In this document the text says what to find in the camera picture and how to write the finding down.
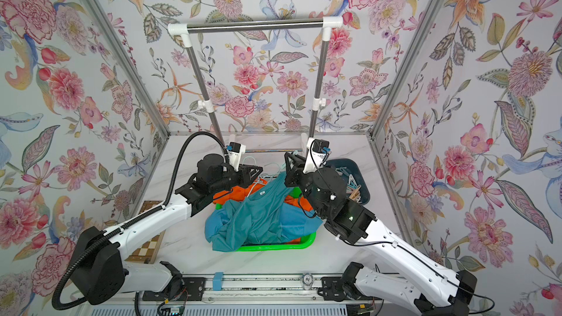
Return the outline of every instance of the black mounting plate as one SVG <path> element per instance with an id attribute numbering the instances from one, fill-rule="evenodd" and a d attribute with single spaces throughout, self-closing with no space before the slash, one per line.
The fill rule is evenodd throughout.
<path id="1" fill-rule="evenodd" d="M 201 301 L 205 292 L 205 277 L 183 277 L 189 297 L 187 301 Z M 163 293 L 145 291 L 142 296 L 143 301 L 164 301 L 166 299 Z M 186 294 L 182 294 L 177 301 L 185 301 Z"/>

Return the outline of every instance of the wall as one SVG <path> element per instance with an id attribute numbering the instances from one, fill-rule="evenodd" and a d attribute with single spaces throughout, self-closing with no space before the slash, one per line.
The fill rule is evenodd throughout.
<path id="1" fill-rule="evenodd" d="M 488 316 L 562 315 L 561 5 L 446 0 L 376 137 L 414 244 Z"/>
<path id="2" fill-rule="evenodd" d="M 78 0 L 0 14 L 0 315 L 61 314 L 78 236 L 132 214 L 163 138 Z"/>
<path id="3" fill-rule="evenodd" d="M 200 90 L 172 22 L 216 23 L 343 16 L 333 33 L 318 130 L 367 131 L 394 81 L 428 0 L 99 0 L 170 130 L 208 129 Z M 226 132 L 306 131 L 320 30 L 193 36 Z"/>

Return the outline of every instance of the blue block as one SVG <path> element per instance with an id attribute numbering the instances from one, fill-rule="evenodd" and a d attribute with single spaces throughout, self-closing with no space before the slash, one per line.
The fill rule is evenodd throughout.
<path id="1" fill-rule="evenodd" d="M 222 272 L 216 272 L 213 276 L 213 290 L 221 290 L 222 289 Z"/>

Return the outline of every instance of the white pipe connector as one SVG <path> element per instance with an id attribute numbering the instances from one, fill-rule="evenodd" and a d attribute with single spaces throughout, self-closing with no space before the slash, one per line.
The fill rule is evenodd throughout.
<path id="1" fill-rule="evenodd" d="M 200 109 L 207 110 L 207 113 L 211 114 L 211 113 L 215 112 L 215 108 L 213 107 L 213 102 L 211 102 L 210 100 L 198 100 L 197 106 Z"/>
<path id="2" fill-rule="evenodd" d="M 313 99 L 313 111 L 318 111 L 321 107 L 326 106 L 326 98 L 314 98 Z"/>

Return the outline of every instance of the green laundry basket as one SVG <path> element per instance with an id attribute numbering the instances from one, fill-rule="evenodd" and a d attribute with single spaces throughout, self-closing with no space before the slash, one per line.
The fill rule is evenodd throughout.
<path id="1" fill-rule="evenodd" d="M 219 210 L 221 208 L 221 204 L 215 204 L 215 210 Z M 301 242 L 299 244 L 243 245 L 237 251 L 305 249 L 314 243 L 314 239 L 316 239 L 316 232 L 311 235 L 301 237 Z"/>

